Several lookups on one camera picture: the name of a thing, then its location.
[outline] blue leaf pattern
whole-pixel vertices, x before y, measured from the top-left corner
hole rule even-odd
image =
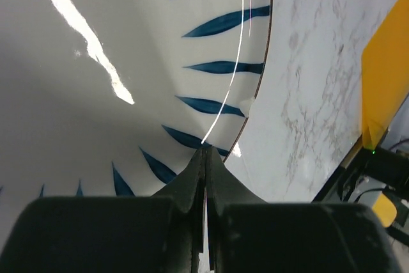
[[[182,132],[182,131],[179,131],[179,130],[176,130],[176,129],[173,129],[173,128],[170,128],[164,125],[162,125],[162,127],[173,139],[175,139],[177,142],[179,142],[180,144],[186,147],[197,150],[200,147],[210,146],[210,144],[207,143],[206,141],[203,142],[202,144],[202,140],[200,138],[192,136],[191,134],[187,134],[185,132]],[[217,151],[219,152],[221,156],[227,156],[229,154],[228,150],[223,150],[222,148],[217,148]]]
[[[39,198],[44,197],[44,183],[43,183],[43,185],[41,186],[40,195],[39,195],[38,197],[39,197]]]
[[[261,74],[263,72],[264,63],[236,63],[233,61],[214,61],[208,63],[201,63],[196,65],[185,66],[185,68],[190,68],[192,70],[199,70],[201,72],[211,73],[211,74],[230,74],[235,71],[236,73],[248,72]]]
[[[175,177],[176,174],[169,169],[165,164],[161,163],[161,161],[153,158],[151,155],[146,153],[142,148],[139,148],[149,164],[153,174],[163,183],[171,182]]]
[[[221,114],[235,114],[245,117],[239,108],[227,104],[223,105],[221,102],[203,98],[177,97],[185,104],[202,113],[218,114],[222,109]]]
[[[112,172],[114,173],[114,186],[115,186],[115,193],[117,196],[135,196],[132,192],[129,185],[124,181],[121,177],[117,169],[115,168],[114,163],[112,163]]]
[[[81,180],[78,183],[77,193],[75,193],[75,196],[84,196],[84,193],[82,192],[82,187],[81,187]]]
[[[191,32],[184,35],[184,38],[196,38],[200,36],[217,35],[234,28],[246,20],[253,17],[262,17],[270,15],[270,6],[262,6],[255,9],[246,9],[244,11],[236,11],[216,17],[199,27],[193,29]]]

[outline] white ceramic surface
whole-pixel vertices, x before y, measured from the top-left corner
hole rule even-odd
[[[312,200],[361,135],[362,51],[396,1],[273,1],[259,95],[226,161],[258,196]]]
[[[201,141],[226,155],[270,2],[0,0],[0,248],[39,196],[150,195]]]

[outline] black plastic part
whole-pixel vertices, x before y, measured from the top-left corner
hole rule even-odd
[[[197,272],[204,150],[150,198],[41,198],[19,217],[0,272]]]
[[[0,272],[197,272],[205,188],[210,261],[227,272],[400,272],[370,209],[265,203],[214,148],[150,198],[43,198],[19,217]]]
[[[399,242],[406,246],[409,246],[409,235],[399,230],[393,224],[387,228],[387,232],[393,239],[398,240]]]
[[[409,159],[377,148],[366,164],[365,174],[395,188],[403,199],[409,199]]]
[[[361,149],[347,168],[338,166],[313,199],[317,201],[347,201],[355,190],[359,178],[364,174],[366,164],[372,153]]]

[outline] marble countertop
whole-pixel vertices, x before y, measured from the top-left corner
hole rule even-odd
[[[267,201],[310,201],[361,135],[361,55],[397,0],[274,0],[259,95],[226,162]]]

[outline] white ceramic bowl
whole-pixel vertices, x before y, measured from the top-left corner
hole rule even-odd
[[[271,0],[0,0],[0,247],[39,196],[150,195],[226,156]]]

